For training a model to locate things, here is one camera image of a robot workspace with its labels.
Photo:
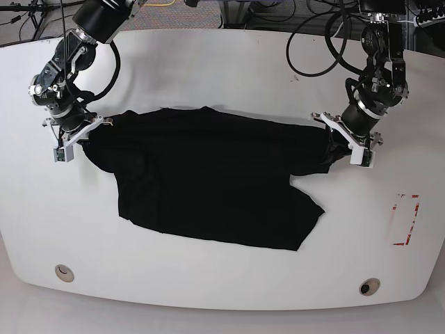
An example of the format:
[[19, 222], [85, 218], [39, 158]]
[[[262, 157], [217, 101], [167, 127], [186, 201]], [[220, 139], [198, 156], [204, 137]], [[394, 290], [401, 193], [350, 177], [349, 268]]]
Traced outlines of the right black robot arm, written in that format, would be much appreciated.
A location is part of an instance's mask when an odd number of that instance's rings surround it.
[[[145, 1], [86, 1], [77, 10], [74, 30], [64, 30], [54, 55], [29, 86], [34, 104], [44, 106], [51, 115], [51, 124], [59, 128], [56, 147], [63, 146], [63, 136], [81, 131], [98, 117], [86, 106], [105, 97], [117, 81], [121, 60], [113, 41]], [[74, 84], [80, 71], [88, 69], [95, 60], [98, 44], [110, 45], [115, 56], [115, 70], [102, 92], [94, 94]]]

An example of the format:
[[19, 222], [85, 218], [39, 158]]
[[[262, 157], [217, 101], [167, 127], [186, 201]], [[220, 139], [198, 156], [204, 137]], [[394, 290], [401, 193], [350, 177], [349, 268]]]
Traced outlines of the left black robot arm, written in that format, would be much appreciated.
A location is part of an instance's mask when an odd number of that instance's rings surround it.
[[[327, 69], [308, 76], [323, 76], [337, 65], [358, 76], [357, 79], [346, 79], [349, 105], [343, 114], [336, 120], [322, 115], [318, 119], [342, 133], [352, 151], [362, 148], [368, 153], [382, 142], [380, 135], [371, 130], [388, 109], [402, 102], [409, 93], [403, 57], [403, 29], [398, 22], [398, 17], [406, 13], [405, 4], [403, 1], [358, 1], [348, 7], [344, 1], [338, 1], [336, 6], [338, 9], [331, 12], [324, 30], [325, 43], [334, 62]], [[362, 49], [367, 55], [362, 70], [343, 59], [347, 37], [343, 38], [340, 50], [334, 48], [331, 37], [332, 25], [338, 19], [343, 22], [344, 32], [348, 33], [349, 17], [360, 15], [369, 18], [361, 35]]]

